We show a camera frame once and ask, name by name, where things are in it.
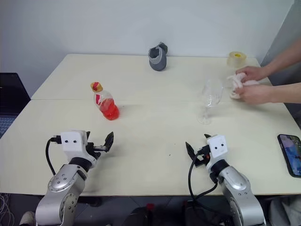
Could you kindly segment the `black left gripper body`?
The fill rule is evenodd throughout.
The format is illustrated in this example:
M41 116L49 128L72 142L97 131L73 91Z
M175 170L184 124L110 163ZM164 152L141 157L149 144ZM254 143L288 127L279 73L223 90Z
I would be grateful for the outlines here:
M94 143L88 142L86 145L86 151L89 155L98 160L98 158L101 156L101 152L106 152L106 146L94 146Z

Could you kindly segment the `person's left hand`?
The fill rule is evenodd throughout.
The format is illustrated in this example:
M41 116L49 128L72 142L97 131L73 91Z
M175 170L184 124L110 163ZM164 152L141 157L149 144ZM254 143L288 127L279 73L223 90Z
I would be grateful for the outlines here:
M266 85L252 85L244 86L237 89L236 93L240 98L250 105L260 105L271 102L271 95L273 93L272 86Z

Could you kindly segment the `person's right hand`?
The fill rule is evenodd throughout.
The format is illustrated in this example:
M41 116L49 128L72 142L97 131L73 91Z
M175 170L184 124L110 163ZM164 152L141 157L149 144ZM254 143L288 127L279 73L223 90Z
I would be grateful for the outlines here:
M236 70L236 74L239 73L245 74L245 77L242 79L242 82L260 81L269 75L263 67L254 66L246 66L244 68Z

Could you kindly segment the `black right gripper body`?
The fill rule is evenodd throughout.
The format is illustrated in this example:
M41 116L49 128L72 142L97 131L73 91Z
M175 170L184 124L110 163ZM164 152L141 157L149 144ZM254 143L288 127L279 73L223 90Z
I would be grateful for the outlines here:
M202 165L207 165L210 161L210 147L209 145L206 145L202 147L196 154L195 154L195 161L194 165L195 167L199 167Z

